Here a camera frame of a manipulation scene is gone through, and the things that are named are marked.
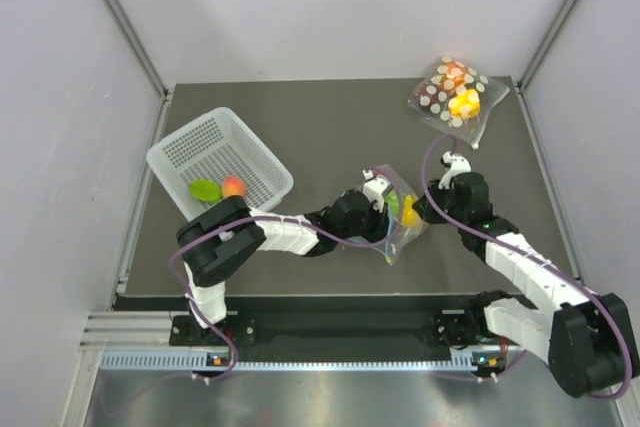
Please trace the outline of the yellow fake fruit in dotted bag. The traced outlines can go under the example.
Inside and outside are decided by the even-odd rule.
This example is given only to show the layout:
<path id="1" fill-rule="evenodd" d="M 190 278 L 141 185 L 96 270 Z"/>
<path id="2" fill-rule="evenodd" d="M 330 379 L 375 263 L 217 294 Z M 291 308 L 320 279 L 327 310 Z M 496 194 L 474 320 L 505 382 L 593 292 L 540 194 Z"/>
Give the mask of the yellow fake fruit in dotted bag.
<path id="1" fill-rule="evenodd" d="M 448 111 L 452 117 L 462 120 L 477 117 L 481 111 L 479 93 L 475 89 L 460 91 L 449 100 Z"/>

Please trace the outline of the white perforated plastic basket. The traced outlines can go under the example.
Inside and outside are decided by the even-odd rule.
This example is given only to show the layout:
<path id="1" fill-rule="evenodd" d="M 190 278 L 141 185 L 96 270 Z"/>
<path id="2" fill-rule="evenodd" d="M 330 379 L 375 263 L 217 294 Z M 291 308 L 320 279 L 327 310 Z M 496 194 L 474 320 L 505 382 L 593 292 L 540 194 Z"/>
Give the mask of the white perforated plastic basket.
<path id="1" fill-rule="evenodd" d="M 170 198 L 188 220 L 210 205 L 191 195 L 199 179 L 221 184 L 228 176 L 244 181 L 247 205 L 275 208 L 291 191 L 288 169 L 245 122 L 227 107 L 218 107 L 190 121 L 153 145 L 146 160 Z"/>

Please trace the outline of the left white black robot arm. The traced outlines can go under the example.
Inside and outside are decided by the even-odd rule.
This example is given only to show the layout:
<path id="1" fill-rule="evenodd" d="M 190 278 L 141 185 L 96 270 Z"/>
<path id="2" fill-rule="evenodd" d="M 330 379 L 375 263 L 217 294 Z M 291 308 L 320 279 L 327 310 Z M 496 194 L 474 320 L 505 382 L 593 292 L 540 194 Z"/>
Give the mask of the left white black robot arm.
<path id="1" fill-rule="evenodd" d="M 205 343 L 226 334 L 225 283 L 256 252 L 319 257 L 338 244 L 378 247 L 400 231 L 400 217 L 359 190 L 332 205 L 297 216 L 249 207 L 240 196 L 223 199 L 183 225 L 176 234 L 186 273 L 192 331 Z"/>

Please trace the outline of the green fake pear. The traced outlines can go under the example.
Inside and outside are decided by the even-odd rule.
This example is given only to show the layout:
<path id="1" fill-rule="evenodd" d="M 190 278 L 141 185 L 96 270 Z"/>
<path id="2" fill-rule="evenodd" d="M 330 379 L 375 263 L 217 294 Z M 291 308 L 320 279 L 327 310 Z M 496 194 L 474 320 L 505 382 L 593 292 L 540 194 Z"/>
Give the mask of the green fake pear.
<path id="1" fill-rule="evenodd" d="M 385 202 L 388 205 L 390 211 L 396 219 L 401 217 L 401 198 L 398 196 L 395 190 L 391 190 L 385 196 Z"/>

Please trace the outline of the right aluminium frame post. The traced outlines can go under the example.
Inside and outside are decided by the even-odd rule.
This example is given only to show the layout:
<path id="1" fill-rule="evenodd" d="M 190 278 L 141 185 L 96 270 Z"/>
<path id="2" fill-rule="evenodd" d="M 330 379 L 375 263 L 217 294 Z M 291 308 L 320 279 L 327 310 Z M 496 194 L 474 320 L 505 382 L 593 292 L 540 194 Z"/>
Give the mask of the right aluminium frame post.
<path id="1" fill-rule="evenodd" d="M 580 2 L 581 0 L 563 0 L 561 2 L 521 78 L 515 83 L 520 94 L 523 94 L 532 84 Z"/>

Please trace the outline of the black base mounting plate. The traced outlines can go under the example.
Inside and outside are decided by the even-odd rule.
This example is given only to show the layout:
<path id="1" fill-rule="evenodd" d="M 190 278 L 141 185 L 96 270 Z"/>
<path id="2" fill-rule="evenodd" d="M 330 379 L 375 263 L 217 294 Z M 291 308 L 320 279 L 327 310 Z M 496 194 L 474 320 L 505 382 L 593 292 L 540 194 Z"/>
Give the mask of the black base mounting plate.
<path id="1" fill-rule="evenodd" d="M 230 339 L 243 362 L 441 361 L 487 345 L 465 311 L 472 294 L 230 296 L 219 332 L 189 315 L 172 322 L 172 347 L 221 347 Z"/>

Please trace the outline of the clear blue zip top bag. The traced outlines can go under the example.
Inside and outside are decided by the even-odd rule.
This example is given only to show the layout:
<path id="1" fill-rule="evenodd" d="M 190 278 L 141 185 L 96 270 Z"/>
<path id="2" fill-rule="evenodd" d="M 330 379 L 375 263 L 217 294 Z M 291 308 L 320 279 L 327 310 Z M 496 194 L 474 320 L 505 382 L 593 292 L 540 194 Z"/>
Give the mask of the clear blue zip top bag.
<path id="1" fill-rule="evenodd" d="M 407 194 L 414 195 L 418 200 L 418 196 L 415 190 L 389 164 L 377 165 L 377 166 L 374 166 L 371 168 L 365 168 L 365 169 L 374 169 L 379 173 L 383 174 L 385 177 L 387 177 L 392 184 L 392 190 L 396 191 L 398 196 L 401 198 L 401 202 L 403 201 L 403 197 Z M 364 179 L 358 184 L 356 191 L 358 191 L 361 194 L 361 196 L 368 201 L 368 199 L 362 193 L 363 182 L 364 182 Z M 400 218 L 399 218 L 397 221 L 396 230 L 393 232 L 392 238 L 390 238 L 384 244 L 382 243 L 371 244 L 362 238 L 362 231 L 363 231 L 365 216 L 368 208 L 365 210 L 363 219 L 361 221 L 357 221 L 356 226 L 351 229 L 351 232 L 347 236 L 347 240 L 350 242 L 361 244 L 361 245 L 368 245 L 370 248 L 373 248 L 378 252 L 380 252 L 385 258 L 385 261 L 389 265 L 394 265 L 403 248 L 407 244 L 412 242 L 415 238 L 417 238 L 426 229 L 427 223 L 422 221 L 422 225 L 420 227 L 407 229 L 401 225 Z"/>

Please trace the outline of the orange fake fruit in dotted bag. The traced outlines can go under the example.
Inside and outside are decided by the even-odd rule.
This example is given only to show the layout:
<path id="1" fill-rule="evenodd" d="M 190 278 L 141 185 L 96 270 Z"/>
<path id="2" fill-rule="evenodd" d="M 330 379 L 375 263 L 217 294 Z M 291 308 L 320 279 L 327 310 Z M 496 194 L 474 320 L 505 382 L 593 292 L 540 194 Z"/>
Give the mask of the orange fake fruit in dotted bag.
<path id="1" fill-rule="evenodd" d="M 466 84 L 468 68 L 462 62 L 446 58 L 436 68 L 434 83 L 447 93 L 455 91 Z"/>

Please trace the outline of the dark red fake fruit dotted bag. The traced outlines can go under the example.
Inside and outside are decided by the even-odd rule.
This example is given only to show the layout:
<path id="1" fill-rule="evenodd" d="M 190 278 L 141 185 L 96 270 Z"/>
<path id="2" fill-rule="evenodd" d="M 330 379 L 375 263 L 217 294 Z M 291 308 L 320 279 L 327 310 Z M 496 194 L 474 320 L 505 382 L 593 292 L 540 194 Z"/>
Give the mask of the dark red fake fruit dotted bag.
<path id="1" fill-rule="evenodd" d="M 439 105 L 439 89 L 430 82 L 420 82 L 412 94 L 416 108 L 428 112 L 432 104 Z"/>

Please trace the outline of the left aluminium frame post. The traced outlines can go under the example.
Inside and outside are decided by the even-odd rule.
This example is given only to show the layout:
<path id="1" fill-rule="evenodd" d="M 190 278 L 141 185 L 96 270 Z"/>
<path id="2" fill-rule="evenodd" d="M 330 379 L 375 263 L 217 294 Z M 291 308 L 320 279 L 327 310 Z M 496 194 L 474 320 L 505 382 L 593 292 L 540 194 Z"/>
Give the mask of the left aluminium frame post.
<path id="1" fill-rule="evenodd" d="M 166 98 L 169 94 L 169 88 L 161 79 L 122 3 L 120 0 L 102 0 L 102 2 L 147 80 L 161 98 Z"/>

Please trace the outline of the clear polka dot bag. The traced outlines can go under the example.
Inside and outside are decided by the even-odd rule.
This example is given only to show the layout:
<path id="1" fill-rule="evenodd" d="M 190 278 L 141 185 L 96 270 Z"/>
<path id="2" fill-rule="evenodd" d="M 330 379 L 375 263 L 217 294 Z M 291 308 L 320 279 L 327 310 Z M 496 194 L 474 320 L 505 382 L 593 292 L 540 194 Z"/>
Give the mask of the clear polka dot bag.
<path id="1" fill-rule="evenodd" d="M 477 150 L 484 136 L 492 110 L 507 97 L 510 88 L 506 83 L 485 75 L 482 71 L 462 62 L 469 71 L 466 84 L 451 93 L 447 93 L 434 83 L 436 68 L 446 58 L 462 62 L 456 58 L 442 56 L 430 66 L 428 74 L 420 81 L 430 82 L 439 89 L 439 105 L 432 104 L 428 112 L 420 111 L 416 108 L 412 94 L 419 82 L 408 97 L 407 107 L 426 124 L 442 133 L 455 136 L 457 139 L 466 142 L 472 149 Z M 468 120 L 452 117 L 448 111 L 449 100 L 460 91 L 464 92 L 467 89 L 475 89 L 479 93 L 481 102 L 479 115 Z"/>

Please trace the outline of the aluminium frame post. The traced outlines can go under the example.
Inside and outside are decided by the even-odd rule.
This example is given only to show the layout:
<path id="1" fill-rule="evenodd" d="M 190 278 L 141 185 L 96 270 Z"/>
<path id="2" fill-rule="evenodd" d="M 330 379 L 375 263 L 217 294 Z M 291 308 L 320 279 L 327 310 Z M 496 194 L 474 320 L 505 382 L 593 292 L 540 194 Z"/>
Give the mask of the aluminium frame post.
<path id="1" fill-rule="evenodd" d="M 102 2 L 147 80 L 161 98 L 166 98 L 169 94 L 169 88 L 161 79 L 122 3 L 120 0 L 102 0 Z"/>
<path id="2" fill-rule="evenodd" d="M 561 2 L 521 78 L 515 83 L 520 94 L 523 94 L 532 84 L 580 2 L 581 0 L 563 0 Z"/>

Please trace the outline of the orange peach fake fruit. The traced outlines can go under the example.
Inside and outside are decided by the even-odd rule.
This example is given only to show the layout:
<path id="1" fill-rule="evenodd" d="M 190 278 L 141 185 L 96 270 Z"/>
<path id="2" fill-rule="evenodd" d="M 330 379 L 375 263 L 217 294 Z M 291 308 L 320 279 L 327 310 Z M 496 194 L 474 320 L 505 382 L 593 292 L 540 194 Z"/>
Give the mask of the orange peach fake fruit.
<path id="1" fill-rule="evenodd" d="M 247 192 L 247 186 L 241 178 L 227 176 L 221 184 L 221 192 L 224 198 L 232 196 L 244 197 Z"/>

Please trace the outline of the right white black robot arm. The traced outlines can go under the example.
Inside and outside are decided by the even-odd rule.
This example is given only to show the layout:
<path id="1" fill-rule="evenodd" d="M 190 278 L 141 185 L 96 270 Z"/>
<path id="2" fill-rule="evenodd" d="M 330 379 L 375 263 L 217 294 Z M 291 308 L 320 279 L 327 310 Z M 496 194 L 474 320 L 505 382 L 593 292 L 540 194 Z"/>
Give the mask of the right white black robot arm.
<path id="1" fill-rule="evenodd" d="M 504 336 L 542 360 L 569 396 L 597 396 L 639 375 L 639 352 L 625 302 L 598 295 L 562 273 L 508 220 L 494 214 L 489 188 L 477 172 L 445 175 L 424 186 L 414 208 L 427 222 L 456 226 L 464 247 L 506 277 L 533 303 L 506 293 L 476 299 L 469 335 L 487 343 Z"/>

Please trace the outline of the yellow fake lemon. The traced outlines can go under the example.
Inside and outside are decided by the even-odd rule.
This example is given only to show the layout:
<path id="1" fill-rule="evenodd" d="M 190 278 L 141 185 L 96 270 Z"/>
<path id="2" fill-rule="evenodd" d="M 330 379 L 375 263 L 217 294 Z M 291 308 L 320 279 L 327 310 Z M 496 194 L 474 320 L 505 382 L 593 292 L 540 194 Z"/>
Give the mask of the yellow fake lemon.
<path id="1" fill-rule="evenodd" d="M 404 228 L 418 228 L 422 225 L 422 219 L 420 215 L 413 208 L 413 204 L 416 201 L 417 198 L 411 194 L 407 194 L 403 197 L 400 222 Z"/>

